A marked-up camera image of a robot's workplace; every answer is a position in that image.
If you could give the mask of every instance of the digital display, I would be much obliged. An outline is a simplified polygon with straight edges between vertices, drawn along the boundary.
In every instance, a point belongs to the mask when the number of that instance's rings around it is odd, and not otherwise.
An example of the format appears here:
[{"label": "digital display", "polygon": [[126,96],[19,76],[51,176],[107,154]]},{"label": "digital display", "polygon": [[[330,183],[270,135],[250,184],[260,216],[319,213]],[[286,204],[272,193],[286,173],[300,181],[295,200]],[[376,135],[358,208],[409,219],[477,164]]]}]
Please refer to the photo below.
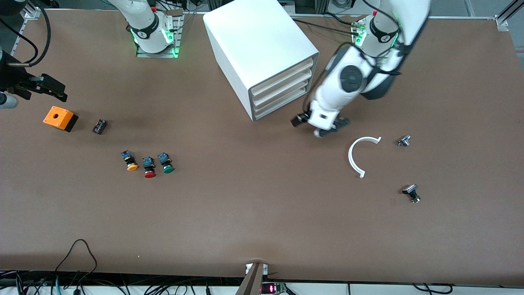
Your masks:
[{"label": "digital display", "polygon": [[279,283],[262,283],[260,294],[280,294],[283,287]]}]

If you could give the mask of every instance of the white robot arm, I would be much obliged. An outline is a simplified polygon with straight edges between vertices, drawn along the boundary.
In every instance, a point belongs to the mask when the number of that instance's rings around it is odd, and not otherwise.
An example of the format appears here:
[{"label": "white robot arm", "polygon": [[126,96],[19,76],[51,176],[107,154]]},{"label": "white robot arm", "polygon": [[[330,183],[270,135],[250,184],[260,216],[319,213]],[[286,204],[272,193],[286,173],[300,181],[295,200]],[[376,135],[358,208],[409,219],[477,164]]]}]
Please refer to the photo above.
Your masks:
[{"label": "white robot arm", "polygon": [[173,43],[173,17],[153,12],[146,0],[109,0],[126,18],[138,46],[158,53]]},{"label": "white robot arm", "polygon": [[377,11],[353,23],[352,31],[358,33],[354,46],[335,52],[323,72],[324,81],[304,113],[291,120],[293,126],[307,122],[317,128],[315,136],[324,137],[349,124],[338,115],[359,94],[383,97],[424,27],[430,1],[381,0]]}]

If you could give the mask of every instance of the orange box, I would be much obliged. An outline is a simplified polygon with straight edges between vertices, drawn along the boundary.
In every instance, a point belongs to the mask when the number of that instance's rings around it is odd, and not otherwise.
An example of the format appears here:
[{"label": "orange box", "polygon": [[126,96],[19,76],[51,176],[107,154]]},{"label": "orange box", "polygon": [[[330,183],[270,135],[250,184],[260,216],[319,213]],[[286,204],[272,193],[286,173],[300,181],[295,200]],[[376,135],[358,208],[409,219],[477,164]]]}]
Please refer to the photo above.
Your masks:
[{"label": "orange box", "polygon": [[55,128],[71,132],[78,116],[73,112],[59,107],[52,107],[43,122]]}]

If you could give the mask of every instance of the brown table surface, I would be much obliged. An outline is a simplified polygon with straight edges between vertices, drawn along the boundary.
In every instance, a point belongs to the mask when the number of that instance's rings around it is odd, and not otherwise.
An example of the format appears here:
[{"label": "brown table surface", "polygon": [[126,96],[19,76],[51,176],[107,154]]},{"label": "brown table surface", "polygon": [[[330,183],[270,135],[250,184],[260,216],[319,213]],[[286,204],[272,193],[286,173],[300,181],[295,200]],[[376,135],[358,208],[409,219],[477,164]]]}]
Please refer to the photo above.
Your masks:
[{"label": "brown table surface", "polygon": [[[135,58],[118,12],[49,16],[31,72],[69,99],[1,111],[1,269],[52,270],[84,238],[105,272],[241,276],[260,260],[283,279],[524,282],[524,75],[495,22],[430,20],[387,96],[357,98],[342,111],[351,125],[320,140],[289,122],[301,99],[250,121],[201,15],[178,59]],[[346,40],[300,27],[319,69]],[[43,19],[25,34],[42,48]],[[30,55],[21,42],[16,57]],[[42,123],[53,105],[79,115],[73,132]],[[396,146],[406,134],[412,145]],[[382,141],[356,146],[360,179],[347,150],[362,136]],[[145,179],[126,171],[126,149],[166,152],[177,170]],[[420,203],[400,193],[408,184]],[[78,246],[61,269],[90,268]]]}]

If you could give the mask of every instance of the white curved plastic part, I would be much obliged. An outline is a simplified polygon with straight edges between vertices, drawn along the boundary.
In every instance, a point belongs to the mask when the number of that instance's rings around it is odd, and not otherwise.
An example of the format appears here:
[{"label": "white curved plastic part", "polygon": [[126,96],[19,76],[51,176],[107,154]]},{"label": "white curved plastic part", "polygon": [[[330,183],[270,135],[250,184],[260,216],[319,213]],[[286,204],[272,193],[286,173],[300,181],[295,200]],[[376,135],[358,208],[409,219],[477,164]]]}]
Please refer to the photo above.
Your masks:
[{"label": "white curved plastic part", "polygon": [[355,169],[356,172],[360,173],[360,178],[364,177],[364,174],[366,174],[366,171],[360,169],[357,166],[357,164],[355,164],[355,161],[353,161],[353,147],[355,146],[355,144],[357,144],[357,143],[359,143],[361,141],[371,141],[374,144],[377,144],[381,139],[382,139],[382,137],[372,138],[372,137],[366,136],[366,137],[359,138],[359,139],[355,140],[355,142],[351,145],[350,151],[347,153],[347,158],[350,161],[351,167],[353,167],[353,169]]}]

